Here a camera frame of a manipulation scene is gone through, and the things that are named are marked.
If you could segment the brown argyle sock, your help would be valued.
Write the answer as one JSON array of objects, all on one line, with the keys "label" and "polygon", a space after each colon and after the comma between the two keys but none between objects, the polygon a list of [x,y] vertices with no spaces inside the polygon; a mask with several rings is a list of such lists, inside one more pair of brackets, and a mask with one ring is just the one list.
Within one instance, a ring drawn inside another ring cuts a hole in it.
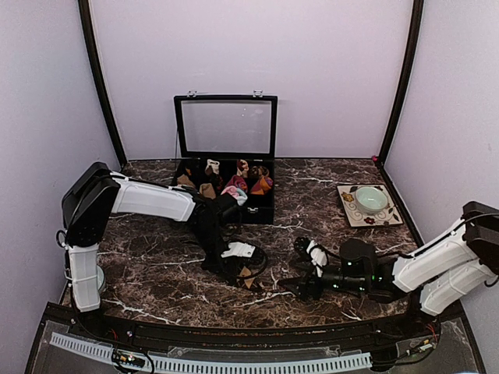
[{"label": "brown argyle sock", "polygon": [[249,291],[261,291],[261,286],[255,277],[251,277],[252,274],[252,271],[244,266],[236,279],[236,286]]}]

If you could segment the maroon purple orange striped sock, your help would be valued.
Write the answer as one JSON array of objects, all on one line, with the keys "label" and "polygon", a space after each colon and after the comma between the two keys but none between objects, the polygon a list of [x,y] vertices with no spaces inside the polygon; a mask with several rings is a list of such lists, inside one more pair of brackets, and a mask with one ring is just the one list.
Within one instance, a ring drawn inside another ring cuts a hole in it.
[{"label": "maroon purple orange striped sock", "polygon": [[251,195],[264,196],[268,194],[274,186],[273,180],[268,176],[261,176],[250,190]]}]

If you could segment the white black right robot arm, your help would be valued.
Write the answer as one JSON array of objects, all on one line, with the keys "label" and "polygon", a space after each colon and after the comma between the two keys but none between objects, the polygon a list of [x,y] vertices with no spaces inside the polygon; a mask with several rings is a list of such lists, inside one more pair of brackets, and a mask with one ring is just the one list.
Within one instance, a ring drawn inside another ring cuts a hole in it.
[{"label": "white black right robot arm", "polygon": [[301,300],[319,299],[332,290],[366,295],[387,304],[410,296],[419,308],[398,321],[398,332],[414,338],[450,304],[483,284],[498,282],[498,211],[468,202],[459,220],[431,242],[409,254],[378,254],[357,238],[344,242],[337,255],[306,237],[293,243],[292,265],[303,272],[278,285]]}]

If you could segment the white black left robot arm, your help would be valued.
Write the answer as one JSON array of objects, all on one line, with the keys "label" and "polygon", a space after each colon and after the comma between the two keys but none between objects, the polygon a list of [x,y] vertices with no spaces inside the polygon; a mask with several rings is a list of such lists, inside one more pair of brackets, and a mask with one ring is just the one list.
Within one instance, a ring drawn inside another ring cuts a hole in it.
[{"label": "white black left robot arm", "polygon": [[72,285],[73,305],[83,314],[80,328],[94,340],[110,333],[109,321],[97,309],[97,251],[109,218],[117,213],[162,217],[190,225],[207,261],[221,270],[226,250],[221,226],[239,210],[237,200],[223,194],[208,199],[188,186],[163,186],[111,171],[95,162],[62,198],[63,228],[56,239],[66,251],[65,274]]}]

